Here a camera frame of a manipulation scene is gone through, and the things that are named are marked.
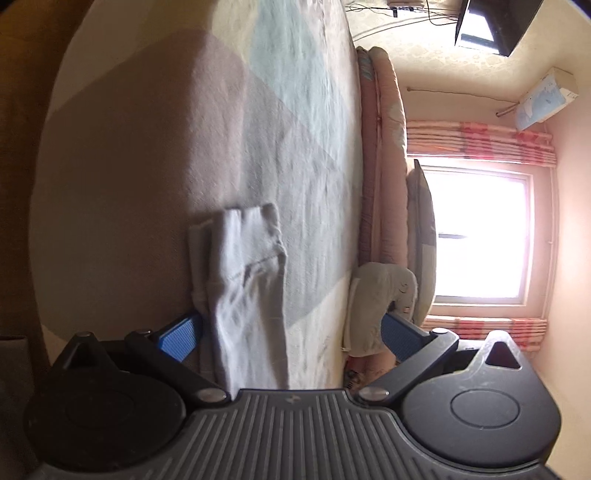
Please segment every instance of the floor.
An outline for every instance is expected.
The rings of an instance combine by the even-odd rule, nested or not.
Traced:
[[[29,198],[53,82],[91,0],[17,0],[0,15],[0,336],[26,335],[48,368],[28,259]]]

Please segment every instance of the screw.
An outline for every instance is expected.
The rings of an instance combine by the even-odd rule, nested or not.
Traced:
[[[384,387],[363,387],[359,390],[359,396],[368,402],[377,402],[385,400],[390,392]]]
[[[227,397],[228,395],[221,388],[204,388],[197,392],[197,398],[205,403],[220,403]]]

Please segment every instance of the gray pillow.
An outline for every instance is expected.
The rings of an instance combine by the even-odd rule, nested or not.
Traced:
[[[408,268],[417,279],[417,303],[413,323],[421,326],[435,296],[437,267],[437,229],[431,191],[421,164],[407,176],[408,188]]]

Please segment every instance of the wall-mounted tv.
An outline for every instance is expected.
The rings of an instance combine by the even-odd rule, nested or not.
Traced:
[[[463,0],[456,45],[508,57],[543,0]]]

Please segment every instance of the bed sheet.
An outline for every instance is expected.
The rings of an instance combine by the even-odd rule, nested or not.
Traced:
[[[361,208],[356,64],[339,0],[96,0],[37,160],[46,338],[170,322],[191,308],[188,227],[273,202],[293,387],[340,383]]]

